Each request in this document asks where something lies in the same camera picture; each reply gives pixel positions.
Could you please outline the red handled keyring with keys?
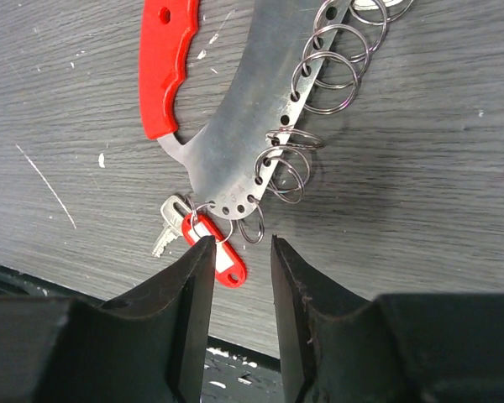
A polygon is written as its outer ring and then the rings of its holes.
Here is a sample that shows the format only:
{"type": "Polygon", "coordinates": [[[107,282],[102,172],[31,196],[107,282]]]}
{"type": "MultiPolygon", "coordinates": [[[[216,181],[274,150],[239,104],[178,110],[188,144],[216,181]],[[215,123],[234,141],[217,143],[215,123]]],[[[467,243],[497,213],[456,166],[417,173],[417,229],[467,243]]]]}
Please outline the red handled keyring with keys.
{"type": "Polygon", "coordinates": [[[258,1],[247,44],[218,110],[189,141],[181,142],[174,101],[186,78],[186,58],[199,25],[196,1],[147,1],[139,36],[139,112],[147,138],[156,141],[188,173],[198,202],[182,212],[170,197],[160,212],[166,229],[153,253],[178,237],[188,243],[213,235],[218,242],[215,276],[228,287],[247,278],[244,261],[213,223],[232,231],[260,213],[270,192],[298,203],[309,175],[293,165],[293,187],[275,183],[286,155],[303,157],[323,140],[297,128],[302,112],[328,116],[355,99],[372,55],[408,1],[258,1]]]}

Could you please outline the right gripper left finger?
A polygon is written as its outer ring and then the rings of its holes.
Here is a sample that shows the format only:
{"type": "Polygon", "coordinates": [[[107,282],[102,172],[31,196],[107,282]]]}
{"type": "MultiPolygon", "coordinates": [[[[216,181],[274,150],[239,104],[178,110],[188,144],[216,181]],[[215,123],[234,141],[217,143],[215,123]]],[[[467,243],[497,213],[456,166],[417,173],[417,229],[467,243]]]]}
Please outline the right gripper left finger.
{"type": "Polygon", "coordinates": [[[216,246],[92,304],[0,283],[0,402],[198,402],[216,246]]]}

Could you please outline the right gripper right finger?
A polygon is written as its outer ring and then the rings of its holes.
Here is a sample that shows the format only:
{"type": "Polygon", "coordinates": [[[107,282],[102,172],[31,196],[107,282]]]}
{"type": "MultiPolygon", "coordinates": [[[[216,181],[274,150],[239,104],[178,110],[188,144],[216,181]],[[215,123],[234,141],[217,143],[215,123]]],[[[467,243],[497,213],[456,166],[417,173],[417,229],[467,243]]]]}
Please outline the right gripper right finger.
{"type": "Polygon", "coordinates": [[[288,402],[504,402],[504,293],[373,300],[273,237],[271,280],[288,402]]]}

